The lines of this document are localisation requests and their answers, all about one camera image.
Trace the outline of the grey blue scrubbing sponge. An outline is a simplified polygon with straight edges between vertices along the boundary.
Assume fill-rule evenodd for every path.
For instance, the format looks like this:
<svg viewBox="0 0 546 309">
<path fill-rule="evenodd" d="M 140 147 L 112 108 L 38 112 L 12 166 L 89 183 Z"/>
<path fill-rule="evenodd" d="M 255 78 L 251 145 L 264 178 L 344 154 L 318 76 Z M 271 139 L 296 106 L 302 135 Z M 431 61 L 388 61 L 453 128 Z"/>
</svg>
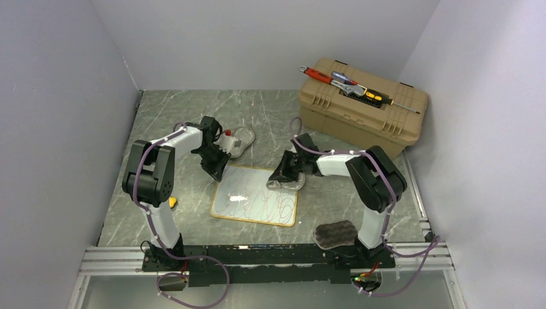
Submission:
<svg viewBox="0 0 546 309">
<path fill-rule="evenodd" d="M 281 182 L 279 180 L 268 180 L 266 182 L 266 188 L 273 191 L 299 191 L 305 184 L 306 176 L 304 173 L 299 173 L 297 180 L 290 182 Z"/>
</svg>

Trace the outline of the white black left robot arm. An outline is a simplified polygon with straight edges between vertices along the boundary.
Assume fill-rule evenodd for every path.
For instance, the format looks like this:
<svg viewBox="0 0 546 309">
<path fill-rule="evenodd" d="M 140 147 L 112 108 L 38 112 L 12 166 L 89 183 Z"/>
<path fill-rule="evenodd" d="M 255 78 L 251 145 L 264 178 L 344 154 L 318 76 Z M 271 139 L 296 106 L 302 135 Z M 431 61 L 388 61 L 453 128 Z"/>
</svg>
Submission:
<svg viewBox="0 0 546 309">
<path fill-rule="evenodd" d="M 203 117 L 198 124 L 178 122 L 168 135 L 152 141 L 137 140 L 131 146 L 122 190 L 143 212 L 151 245 L 163 249 L 159 260 L 168 270 L 179 269 L 185 261 L 183 237 L 169 205 L 177 159 L 188 153 L 198 155 L 201 168 L 220 182 L 232 145 L 231 130 L 213 117 Z"/>
</svg>

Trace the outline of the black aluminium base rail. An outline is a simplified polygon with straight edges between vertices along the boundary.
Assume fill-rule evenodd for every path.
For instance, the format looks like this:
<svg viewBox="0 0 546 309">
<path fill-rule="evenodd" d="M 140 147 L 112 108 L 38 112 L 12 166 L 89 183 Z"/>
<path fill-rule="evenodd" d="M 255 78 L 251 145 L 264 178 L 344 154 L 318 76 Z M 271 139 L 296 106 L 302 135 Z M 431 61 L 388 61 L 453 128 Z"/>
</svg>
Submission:
<svg viewBox="0 0 546 309">
<path fill-rule="evenodd" d="M 187 261 L 153 254 L 141 247 L 90 247 L 84 254 L 81 276 L 160 276 L 168 272 L 188 277 L 191 287 L 242 283 L 285 283 L 328 281 L 349 283 L 364 272 L 395 274 L 404 272 L 454 270 L 446 244 L 440 243 L 427 257 L 418 256 L 427 243 L 397 243 L 401 253 L 387 250 L 374 254 L 363 247 L 345 246 L 322 250 L 315 244 L 288 245 L 187 245 Z"/>
</svg>

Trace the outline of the tan plastic toolbox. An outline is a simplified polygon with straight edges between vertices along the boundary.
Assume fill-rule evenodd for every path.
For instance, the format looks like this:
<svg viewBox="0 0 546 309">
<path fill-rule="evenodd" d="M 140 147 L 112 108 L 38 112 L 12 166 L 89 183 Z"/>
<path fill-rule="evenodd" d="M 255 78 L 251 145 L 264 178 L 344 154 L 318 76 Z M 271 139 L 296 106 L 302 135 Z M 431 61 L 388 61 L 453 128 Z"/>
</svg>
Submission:
<svg viewBox="0 0 546 309">
<path fill-rule="evenodd" d="M 309 77 L 298 93 L 299 116 L 304 126 L 361 149 L 378 145 L 392 159 L 417 142 L 429 103 L 426 92 L 329 58 L 319 59 L 311 68 L 329 76 L 333 71 L 343 73 L 360 87 L 381 92 L 421 114 L 398 106 L 374 104 L 365 96 L 346 95 L 335 86 Z"/>
</svg>

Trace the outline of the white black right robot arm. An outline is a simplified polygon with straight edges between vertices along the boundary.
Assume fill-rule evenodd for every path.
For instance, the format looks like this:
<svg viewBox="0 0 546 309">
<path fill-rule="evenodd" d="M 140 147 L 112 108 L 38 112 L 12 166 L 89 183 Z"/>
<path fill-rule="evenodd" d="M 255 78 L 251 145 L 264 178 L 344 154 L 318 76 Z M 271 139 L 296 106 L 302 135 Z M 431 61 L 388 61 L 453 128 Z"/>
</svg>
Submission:
<svg viewBox="0 0 546 309">
<path fill-rule="evenodd" d="M 348 220 L 327 223 L 314 231 L 314 241 L 323 250 L 360 243 L 355 260 L 370 267 L 379 260 L 386 240 L 387 219 L 392 207 L 408 188 L 407 181 L 385 151 L 375 145 L 364 151 L 320 151 L 308 133 L 296 135 L 293 147 L 283 153 L 266 186 L 270 190 L 298 191 L 306 176 L 343 176 L 351 179 L 363 205 L 362 225 Z"/>
</svg>

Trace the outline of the yellow black screwdriver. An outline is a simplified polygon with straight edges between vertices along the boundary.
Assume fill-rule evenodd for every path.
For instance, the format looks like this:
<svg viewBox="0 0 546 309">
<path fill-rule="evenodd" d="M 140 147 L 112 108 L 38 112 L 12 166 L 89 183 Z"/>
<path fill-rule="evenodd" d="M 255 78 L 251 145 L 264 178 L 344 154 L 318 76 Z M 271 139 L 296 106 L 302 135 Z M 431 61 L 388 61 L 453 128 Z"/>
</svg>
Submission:
<svg viewBox="0 0 546 309">
<path fill-rule="evenodd" d="M 375 91 L 375 90 L 372 90 L 372 89 L 369 89 L 369 88 L 366 88 L 364 90 L 364 96 L 366 97 L 367 100 L 369 100 L 370 102 L 373 102 L 374 104 L 386 104 L 386 105 L 390 105 L 390 106 L 398 106 L 400 108 L 404 108 L 404 109 L 407 109 L 408 111 L 411 111 L 411 112 L 414 112 L 418 115 L 421 114 L 420 111 L 417 111 L 415 109 L 411 109 L 407 106 L 403 106 L 402 104 L 399 104 L 399 103 L 396 103 L 393 99 L 389 98 L 388 96 L 386 96 L 385 94 L 381 93 L 381 92 L 378 92 L 378 91 Z"/>
</svg>

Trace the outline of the dark wavy foam sponge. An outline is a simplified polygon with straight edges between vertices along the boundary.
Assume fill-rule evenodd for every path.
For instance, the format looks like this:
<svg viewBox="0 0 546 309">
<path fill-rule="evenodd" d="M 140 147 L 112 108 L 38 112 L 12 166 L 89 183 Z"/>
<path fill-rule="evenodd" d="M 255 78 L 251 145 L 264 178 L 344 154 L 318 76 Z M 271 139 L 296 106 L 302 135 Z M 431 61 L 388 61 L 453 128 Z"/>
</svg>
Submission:
<svg viewBox="0 0 546 309">
<path fill-rule="evenodd" d="M 313 232 L 313 240 L 323 250 L 354 245 L 357 237 L 355 225 L 348 220 L 318 225 Z"/>
</svg>

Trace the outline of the blue red screwdriver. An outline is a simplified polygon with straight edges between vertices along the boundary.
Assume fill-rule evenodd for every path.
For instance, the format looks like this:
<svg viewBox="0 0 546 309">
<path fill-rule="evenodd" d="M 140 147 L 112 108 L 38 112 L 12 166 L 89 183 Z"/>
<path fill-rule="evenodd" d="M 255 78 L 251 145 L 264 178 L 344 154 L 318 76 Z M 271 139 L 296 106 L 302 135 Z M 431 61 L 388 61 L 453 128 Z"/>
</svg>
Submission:
<svg viewBox="0 0 546 309">
<path fill-rule="evenodd" d="M 350 79 L 349 77 L 347 77 L 343 73 L 333 71 L 333 72 L 331 72 L 331 76 L 332 76 L 333 79 L 338 80 L 339 82 L 342 82 L 343 84 L 359 86 L 358 82 Z"/>
</svg>

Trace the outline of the yellow black sponge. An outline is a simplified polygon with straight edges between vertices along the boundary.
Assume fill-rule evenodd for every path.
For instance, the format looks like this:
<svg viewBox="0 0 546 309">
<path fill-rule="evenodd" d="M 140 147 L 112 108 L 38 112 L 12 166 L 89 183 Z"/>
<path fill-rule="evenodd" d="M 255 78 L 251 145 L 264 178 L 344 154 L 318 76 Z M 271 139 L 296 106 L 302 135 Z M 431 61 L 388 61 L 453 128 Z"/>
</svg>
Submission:
<svg viewBox="0 0 546 309">
<path fill-rule="evenodd" d="M 169 207 L 172 209 L 177 205 L 178 200 L 175 197 L 170 197 L 168 202 L 169 202 Z"/>
</svg>

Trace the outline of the grey silver scrubbing sponge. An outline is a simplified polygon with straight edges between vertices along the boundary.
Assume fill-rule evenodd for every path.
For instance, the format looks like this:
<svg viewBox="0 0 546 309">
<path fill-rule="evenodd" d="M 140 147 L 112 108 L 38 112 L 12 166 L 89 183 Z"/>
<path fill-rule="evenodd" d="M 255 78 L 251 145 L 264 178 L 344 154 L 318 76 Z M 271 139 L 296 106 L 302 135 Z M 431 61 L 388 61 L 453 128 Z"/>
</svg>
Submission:
<svg viewBox="0 0 546 309">
<path fill-rule="evenodd" d="M 239 127 L 237 128 L 232 135 L 231 139 L 231 149 L 229 153 L 231 158 L 237 159 L 242 156 L 242 154 L 252 145 L 255 141 L 256 135 L 255 132 L 249 127 Z"/>
</svg>

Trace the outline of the yellow framed whiteboard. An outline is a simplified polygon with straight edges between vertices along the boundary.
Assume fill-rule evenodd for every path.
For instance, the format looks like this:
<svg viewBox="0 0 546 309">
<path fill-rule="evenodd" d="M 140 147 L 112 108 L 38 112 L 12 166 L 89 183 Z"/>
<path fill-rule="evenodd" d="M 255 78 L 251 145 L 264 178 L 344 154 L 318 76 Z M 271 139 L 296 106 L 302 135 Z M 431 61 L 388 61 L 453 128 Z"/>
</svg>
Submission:
<svg viewBox="0 0 546 309">
<path fill-rule="evenodd" d="M 272 169 L 227 165 L 216 184 L 210 215 L 214 218 L 292 227 L 296 223 L 297 192 L 270 190 Z"/>
</svg>

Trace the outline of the red handled adjustable wrench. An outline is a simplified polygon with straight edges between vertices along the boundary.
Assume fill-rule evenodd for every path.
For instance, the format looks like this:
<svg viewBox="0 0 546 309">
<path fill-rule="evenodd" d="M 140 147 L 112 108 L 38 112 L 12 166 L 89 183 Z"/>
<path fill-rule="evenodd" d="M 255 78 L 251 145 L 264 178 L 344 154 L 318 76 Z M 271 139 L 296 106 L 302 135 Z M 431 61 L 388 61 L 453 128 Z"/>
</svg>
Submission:
<svg viewBox="0 0 546 309">
<path fill-rule="evenodd" d="M 345 84 L 316 69 L 310 68 L 308 66 L 300 66 L 299 71 L 315 80 L 318 80 L 319 82 L 323 82 L 325 84 L 329 84 L 331 86 L 339 88 L 346 95 L 354 94 L 358 97 L 365 96 L 366 90 L 363 87 L 360 87 L 358 85 Z"/>
</svg>

